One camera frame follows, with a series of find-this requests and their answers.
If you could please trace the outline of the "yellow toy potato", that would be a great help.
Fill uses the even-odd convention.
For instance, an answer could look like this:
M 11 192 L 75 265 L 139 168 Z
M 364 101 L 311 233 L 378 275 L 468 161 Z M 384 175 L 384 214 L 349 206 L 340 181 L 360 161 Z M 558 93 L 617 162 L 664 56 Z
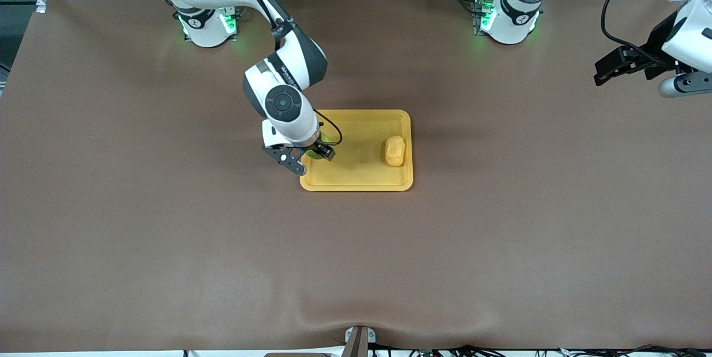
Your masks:
M 391 136 L 384 143 L 384 159 L 387 165 L 400 167 L 405 162 L 407 145 L 403 137 Z

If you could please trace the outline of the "yellow plastic tray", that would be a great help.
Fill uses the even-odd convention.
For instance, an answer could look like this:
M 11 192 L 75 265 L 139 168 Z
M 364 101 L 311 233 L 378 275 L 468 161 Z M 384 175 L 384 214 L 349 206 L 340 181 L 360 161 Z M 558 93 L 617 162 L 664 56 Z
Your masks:
M 331 161 L 301 160 L 307 172 L 300 177 L 303 189 L 313 192 L 399 192 L 414 182 L 412 122 L 404 110 L 323 110 L 345 139 L 335 146 Z M 384 143 L 391 136 L 406 142 L 405 162 L 387 165 Z

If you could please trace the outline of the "brown table mat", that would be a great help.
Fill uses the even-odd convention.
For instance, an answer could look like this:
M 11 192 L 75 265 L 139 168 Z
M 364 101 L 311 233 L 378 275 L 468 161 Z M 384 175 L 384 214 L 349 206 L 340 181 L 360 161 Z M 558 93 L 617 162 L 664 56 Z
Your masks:
M 48 0 L 0 97 L 0 352 L 712 349 L 712 95 L 597 87 L 603 0 L 501 46 L 455 0 L 280 0 L 317 109 L 402 109 L 404 192 L 308 192 L 163 0 Z

